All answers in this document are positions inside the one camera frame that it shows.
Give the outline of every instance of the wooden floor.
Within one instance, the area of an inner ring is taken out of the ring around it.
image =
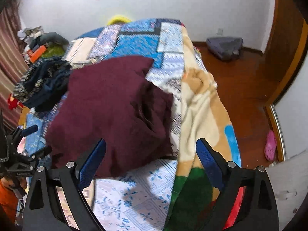
[[[238,60],[222,62],[206,47],[197,48],[206,69],[218,84],[218,95],[229,113],[242,167],[267,167],[271,162],[264,156],[264,146],[270,126],[263,107],[277,87],[277,82],[268,77],[264,57],[242,50]]]

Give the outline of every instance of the orange box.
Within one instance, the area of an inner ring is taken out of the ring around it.
[[[34,63],[39,57],[46,51],[45,45],[40,46],[37,50],[33,52],[33,55],[30,57],[30,61]]]

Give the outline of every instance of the metal screw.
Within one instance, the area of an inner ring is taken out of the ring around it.
[[[228,166],[229,167],[236,167],[236,164],[234,161],[228,161]]]
[[[42,172],[44,170],[44,166],[39,166],[38,167],[38,172]]]
[[[73,161],[70,161],[68,163],[66,163],[66,167],[71,168],[75,165],[75,163]]]
[[[264,172],[264,171],[265,171],[265,168],[264,168],[263,166],[258,166],[258,170],[259,170],[260,172]]]

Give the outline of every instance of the curtain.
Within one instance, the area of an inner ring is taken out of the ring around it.
[[[10,129],[17,126],[21,110],[9,110],[7,99],[28,69],[21,55],[23,43],[17,37],[20,29],[17,0],[7,0],[0,14],[0,108]]]

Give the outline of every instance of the baseboard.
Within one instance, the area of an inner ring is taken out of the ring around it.
[[[192,44],[195,47],[207,47],[207,44],[206,44],[205,41],[193,41]],[[263,52],[261,50],[257,50],[257,49],[253,49],[253,48],[249,48],[249,47],[242,47],[242,50],[263,56]]]
[[[275,134],[275,138],[277,141],[277,153],[278,153],[278,161],[285,161],[285,148],[282,138],[282,132],[279,126],[279,122],[275,113],[274,105],[265,106],[267,115],[269,117],[270,123],[272,125],[272,129]]]

